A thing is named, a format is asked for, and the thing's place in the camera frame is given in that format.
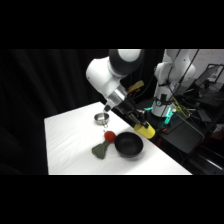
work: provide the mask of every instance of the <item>green light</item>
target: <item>green light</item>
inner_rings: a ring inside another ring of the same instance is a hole
[[[169,124],[171,117],[167,117],[165,120],[165,124]]]
[[[171,107],[170,107],[168,112],[167,112],[167,118],[165,120],[165,124],[169,124],[172,115],[173,115],[173,111],[171,110]]]
[[[152,110],[152,107],[150,107],[150,108],[145,108],[145,110]]]
[[[153,102],[152,107],[150,107],[150,108],[145,108],[145,110],[152,110],[152,109],[153,109],[154,104],[155,104],[155,101]]]

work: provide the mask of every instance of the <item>black curtain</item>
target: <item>black curtain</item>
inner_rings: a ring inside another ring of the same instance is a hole
[[[108,53],[109,49],[0,50],[0,169],[48,174],[44,119],[94,102],[105,103],[85,72],[94,58]],[[164,49],[146,50],[144,66],[122,84],[128,88],[141,76],[147,86],[163,54]],[[155,83],[138,101],[153,96]]]

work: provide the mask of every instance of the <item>small metal pot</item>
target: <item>small metal pot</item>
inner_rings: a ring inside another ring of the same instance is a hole
[[[109,118],[110,118],[109,114],[106,113],[100,113],[95,115],[94,117],[96,123],[99,125],[104,125],[104,127],[108,127],[107,123],[109,121]]]

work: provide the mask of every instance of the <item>black bowl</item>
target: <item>black bowl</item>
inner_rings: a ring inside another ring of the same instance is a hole
[[[114,144],[121,156],[126,158],[136,157],[144,147],[142,139],[131,132],[124,132],[118,135]]]

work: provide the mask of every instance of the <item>red ball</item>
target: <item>red ball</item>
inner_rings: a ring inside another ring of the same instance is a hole
[[[106,132],[104,137],[109,143],[113,143],[116,139],[116,135],[112,131]]]

